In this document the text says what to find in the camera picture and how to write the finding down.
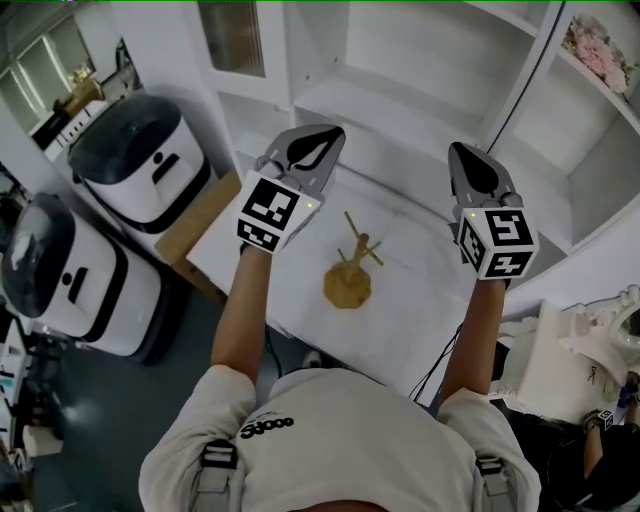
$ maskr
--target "wooden stand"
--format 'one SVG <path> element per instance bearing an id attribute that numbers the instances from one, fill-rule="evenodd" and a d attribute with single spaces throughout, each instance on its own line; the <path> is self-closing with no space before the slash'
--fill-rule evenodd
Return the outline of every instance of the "wooden stand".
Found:
<path id="1" fill-rule="evenodd" d="M 358 243 L 353 257 L 347 260 L 340 249 L 338 253 L 342 262 L 336 263 L 324 276 L 324 295 L 331 303 L 340 309 L 357 309 L 371 295 L 371 277 L 361 267 L 360 262 L 366 255 L 370 255 L 376 263 L 384 265 L 384 262 L 373 253 L 381 242 L 367 247 L 369 235 L 358 233 L 351 217 L 344 212 Z"/>

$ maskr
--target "white t-shirt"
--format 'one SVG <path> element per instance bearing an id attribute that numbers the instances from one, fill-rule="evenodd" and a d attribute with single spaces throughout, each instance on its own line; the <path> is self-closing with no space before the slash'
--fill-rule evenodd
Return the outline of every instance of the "white t-shirt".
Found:
<path id="1" fill-rule="evenodd" d="M 479 511 L 476 456 L 513 470 L 517 510 L 538 508 L 540 482 L 504 416 L 485 396 L 458 391 L 438 421 L 411 400 L 348 370 L 325 370 L 255 407 L 255 387 L 226 366 L 210 368 L 145 459 L 147 512 L 186 512 L 199 458 L 214 438 L 235 438 L 247 466 L 246 512 L 287 512 L 356 500 L 389 512 Z"/>

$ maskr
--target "robotic arm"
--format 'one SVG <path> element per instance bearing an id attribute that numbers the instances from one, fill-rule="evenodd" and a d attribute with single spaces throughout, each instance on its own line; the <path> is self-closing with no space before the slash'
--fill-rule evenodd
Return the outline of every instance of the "robotic arm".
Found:
<path id="1" fill-rule="evenodd" d="M 540 248 L 533 219 L 522 207 L 505 167 L 484 151 L 454 142 L 449 146 L 453 208 L 449 225 L 463 263 L 478 279 L 522 277 Z"/>
<path id="2" fill-rule="evenodd" d="M 342 128 L 324 124 L 278 135 L 245 176 L 238 237 L 270 253 L 282 250 L 324 204 L 322 191 L 345 140 Z"/>
<path id="3" fill-rule="evenodd" d="M 324 204 L 323 190 L 344 146 L 344 130 L 309 125 L 282 132 L 247 173 L 237 201 L 237 235 L 280 251 Z M 464 263 L 479 279 L 522 277 L 538 252 L 538 234 L 507 170 L 472 146 L 449 148 L 450 224 Z"/>

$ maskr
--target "strap buckle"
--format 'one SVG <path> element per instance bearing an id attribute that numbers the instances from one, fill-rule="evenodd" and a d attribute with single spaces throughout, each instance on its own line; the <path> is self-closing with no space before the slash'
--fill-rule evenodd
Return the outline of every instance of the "strap buckle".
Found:
<path id="1" fill-rule="evenodd" d="M 238 466 L 238 451 L 226 439 L 215 439 L 207 443 L 200 455 L 203 468 L 236 469 Z"/>
<path id="2" fill-rule="evenodd" d="M 487 495 L 499 496 L 509 492 L 502 459 L 498 457 L 482 457 L 476 459 L 476 466 L 480 470 L 482 478 L 484 478 Z"/>

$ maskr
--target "floor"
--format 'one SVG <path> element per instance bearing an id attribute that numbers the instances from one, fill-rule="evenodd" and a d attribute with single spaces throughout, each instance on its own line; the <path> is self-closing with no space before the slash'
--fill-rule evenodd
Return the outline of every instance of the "floor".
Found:
<path id="1" fill-rule="evenodd" d="M 174 341 L 153 366 L 96 351 L 66 351 L 53 383 L 65 444 L 61 454 L 37 460 L 36 510 L 74 502 L 74 511 L 142 510 L 140 465 L 208 368 L 221 313 L 221 306 L 192 292 Z M 274 331 L 271 339 L 284 373 L 301 366 L 306 345 Z M 276 379 L 275 363 L 265 351 L 259 402 Z"/>

